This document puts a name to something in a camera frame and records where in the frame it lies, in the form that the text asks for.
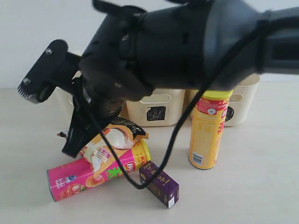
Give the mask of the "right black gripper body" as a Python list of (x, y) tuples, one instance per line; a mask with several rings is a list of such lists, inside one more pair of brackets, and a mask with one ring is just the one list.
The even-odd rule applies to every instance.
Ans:
[(122, 100), (96, 91), (83, 78), (72, 80), (73, 114), (70, 137), (93, 137), (105, 129), (122, 110)]

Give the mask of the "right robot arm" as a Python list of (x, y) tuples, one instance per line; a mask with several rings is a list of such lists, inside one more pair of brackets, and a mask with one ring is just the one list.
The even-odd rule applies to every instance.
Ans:
[(243, 0), (178, 0), (145, 11), (94, 0), (105, 13), (84, 51), (63, 153), (75, 158), (126, 101), (155, 89), (228, 91), (253, 73), (299, 72), (299, 9), (258, 12)]

